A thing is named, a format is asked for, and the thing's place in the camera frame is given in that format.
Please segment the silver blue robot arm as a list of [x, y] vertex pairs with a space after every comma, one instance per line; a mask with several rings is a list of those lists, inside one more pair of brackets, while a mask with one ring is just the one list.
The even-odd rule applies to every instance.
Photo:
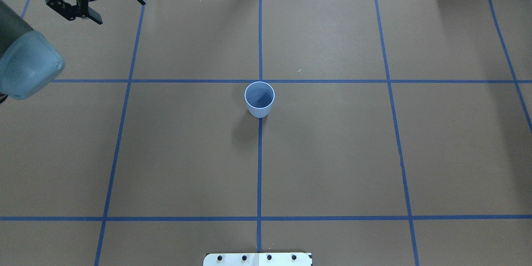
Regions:
[[[66, 20], [90, 19], [102, 24], [101, 15], [89, 3], [95, 0], [45, 0]], [[144, 5], [144, 0], [137, 0]], [[65, 60], [42, 35], [5, 2], [1, 2], [1, 101], [23, 100], [40, 91], [65, 67]]]

